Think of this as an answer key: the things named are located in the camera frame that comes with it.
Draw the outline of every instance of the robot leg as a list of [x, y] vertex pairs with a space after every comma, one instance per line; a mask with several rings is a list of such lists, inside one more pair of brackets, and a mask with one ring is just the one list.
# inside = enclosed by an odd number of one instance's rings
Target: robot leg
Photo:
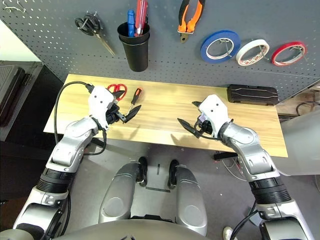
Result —
[[131, 161], [116, 173], [103, 198], [98, 223], [129, 219], [136, 182], [147, 184], [147, 159]]
[[208, 219], [200, 186], [193, 173], [185, 165], [177, 164], [179, 164], [178, 161], [173, 160], [169, 170], [169, 181], [176, 184], [177, 188], [175, 221], [179, 225], [206, 236]]

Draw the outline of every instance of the black cup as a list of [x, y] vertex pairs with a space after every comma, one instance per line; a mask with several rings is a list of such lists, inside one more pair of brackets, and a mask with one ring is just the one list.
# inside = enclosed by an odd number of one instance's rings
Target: black cup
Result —
[[143, 35], [129, 37], [127, 22], [122, 23], [117, 29], [129, 67], [134, 72], [142, 72], [148, 67], [149, 30], [149, 25], [145, 24], [143, 28]]

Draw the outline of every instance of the scissors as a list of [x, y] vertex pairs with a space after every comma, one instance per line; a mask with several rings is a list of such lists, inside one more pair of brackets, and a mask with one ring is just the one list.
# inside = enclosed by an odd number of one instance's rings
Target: scissors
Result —
[[83, 19], [76, 18], [74, 20], [75, 25], [77, 28], [83, 32], [84, 34], [87, 34], [89, 36], [96, 36], [101, 43], [104, 45], [104, 47], [111, 53], [112, 56], [115, 56], [114, 51], [111, 49], [111, 47], [108, 45], [108, 43], [100, 36], [101, 26], [98, 18], [96, 17], [97, 12], [94, 14], [87, 13]]
[[124, 96], [127, 94], [127, 86], [124, 85], [124, 84], [122, 84], [122, 83], [120, 83], [120, 84], [111, 84], [111, 85], [109, 85], [109, 86], [107, 87], [107, 89], [108, 89], [110, 92], [111, 92], [110, 89], [113, 88], [113, 92], [112, 92], [112, 93], [115, 93], [115, 92], [117, 92], [117, 91], [123, 90], [123, 89], [120, 89], [121, 87], [124, 88], [124, 93], [123, 93], [120, 97], [117, 98], [118, 101], [120, 101], [121, 99], [123, 99]]

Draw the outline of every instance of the pegboard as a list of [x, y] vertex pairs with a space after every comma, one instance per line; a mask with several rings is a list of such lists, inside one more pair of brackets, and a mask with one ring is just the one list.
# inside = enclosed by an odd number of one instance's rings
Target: pegboard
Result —
[[[0, 18], [62, 81], [73, 73], [216, 87], [269, 86], [275, 87], [280, 100], [284, 100], [320, 79], [320, 1], [207, 0], [195, 33], [184, 44], [177, 33], [181, 2], [148, 1], [149, 66], [143, 72], [130, 70], [117, 33], [117, 27], [127, 20], [128, 9], [136, 10], [136, 0], [21, 0], [25, 13], [2, 9]], [[5, 3], [18, 7], [15, 0]], [[187, 18], [193, 15], [196, 3], [191, 1]], [[96, 37], [76, 28], [74, 19], [82, 18], [86, 11], [97, 11], [102, 36], [115, 57]], [[237, 32], [241, 46], [255, 39], [266, 40], [270, 45], [267, 58], [285, 43], [303, 41], [308, 47], [307, 61], [277, 67], [262, 59], [243, 67], [233, 56], [221, 64], [207, 63], [201, 59], [200, 47], [209, 35], [220, 30]], [[217, 47], [223, 51], [223, 45]]]

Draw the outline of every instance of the red-handled screwdriver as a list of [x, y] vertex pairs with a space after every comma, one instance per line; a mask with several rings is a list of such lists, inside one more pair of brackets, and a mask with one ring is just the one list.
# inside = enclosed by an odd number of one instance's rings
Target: red-handled screwdriver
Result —
[[127, 112], [126, 115], [129, 114], [129, 112], [130, 112], [130, 110], [132, 109], [132, 107], [136, 104], [136, 101], [138, 100], [138, 98], [139, 98], [139, 96], [140, 96], [141, 93], [142, 93], [142, 89], [141, 89], [141, 88], [137, 88], [137, 89], [135, 90], [135, 93], [134, 93], [133, 98], [132, 98], [132, 101], [131, 101], [131, 106], [130, 106], [130, 108], [129, 108], [129, 110], [128, 110], [128, 112]]

